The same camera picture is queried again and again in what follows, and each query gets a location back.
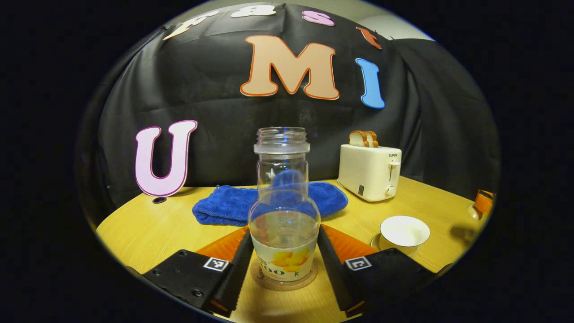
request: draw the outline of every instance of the bottle label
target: bottle label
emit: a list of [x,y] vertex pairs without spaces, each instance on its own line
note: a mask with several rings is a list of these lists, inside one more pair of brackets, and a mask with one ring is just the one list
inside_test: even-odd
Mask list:
[[318,236],[307,244],[289,249],[269,247],[252,239],[261,270],[267,277],[282,282],[304,278],[311,270]]

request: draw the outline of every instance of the toaster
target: toaster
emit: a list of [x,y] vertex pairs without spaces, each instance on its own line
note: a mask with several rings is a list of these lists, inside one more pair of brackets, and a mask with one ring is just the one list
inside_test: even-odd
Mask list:
[[341,145],[337,182],[358,197],[376,202],[394,197],[401,172],[401,150]]

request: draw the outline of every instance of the black cloth backdrop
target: black cloth backdrop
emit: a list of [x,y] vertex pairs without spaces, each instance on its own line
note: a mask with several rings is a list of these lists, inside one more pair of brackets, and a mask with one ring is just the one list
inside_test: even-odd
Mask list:
[[[142,193],[135,180],[135,135],[150,126],[162,129],[153,171],[165,176],[172,145],[167,129],[181,120],[198,123],[191,134],[185,186],[256,184],[257,129],[301,126],[311,144],[310,180],[337,178],[340,145],[348,142],[348,134],[373,130],[380,146],[403,151],[402,176],[468,199],[478,189],[498,189],[500,157],[492,113],[471,76],[444,48],[433,41],[387,40],[377,34],[379,50],[356,22],[305,6],[274,6],[272,16],[242,18],[230,15],[243,5],[224,7],[162,41],[178,24],[170,26],[133,57],[107,98],[99,125],[102,176],[116,207]],[[335,26],[302,19],[304,10],[328,14]],[[312,42],[333,48],[339,99],[307,96],[302,88],[309,75],[291,95],[275,71],[276,94],[241,94],[253,54],[245,38],[252,35],[278,36],[295,55]],[[384,109],[361,102],[363,76],[356,58],[379,67]]]

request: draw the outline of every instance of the pink letter u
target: pink letter u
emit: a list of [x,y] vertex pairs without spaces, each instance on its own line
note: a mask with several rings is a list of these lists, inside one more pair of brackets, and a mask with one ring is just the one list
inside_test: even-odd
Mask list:
[[172,162],[167,176],[159,178],[153,175],[153,144],[160,136],[160,127],[146,128],[135,136],[138,148],[135,153],[135,180],[146,194],[167,197],[175,194],[187,178],[187,149],[189,134],[197,128],[194,120],[178,121],[169,126],[168,132],[173,136]]

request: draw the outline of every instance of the wooden table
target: wooden table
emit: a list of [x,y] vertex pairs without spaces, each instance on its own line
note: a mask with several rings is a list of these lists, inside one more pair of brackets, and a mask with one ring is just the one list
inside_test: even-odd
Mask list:
[[[338,186],[337,180],[326,182]],[[143,274],[180,249],[195,251],[238,229],[201,225],[196,221],[192,207],[213,190],[213,187],[185,187],[160,204],[152,203],[154,197],[141,194],[110,214],[96,232],[120,262]],[[486,222],[468,215],[467,207],[472,201],[404,177],[399,179],[396,196],[387,201],[369,203],[342,190],[349,197],[347,207],[323,218],[322,223],[369,244],[379,234],[384,219],[395,215],[419,218],[431,233],[413,259],[433,272],[461,257]],[[346,320],[337,306],[319,248],[314,261],[319,266],[317,278],[295,291],[264,289],[248,273],[230,320],[272,323]]]

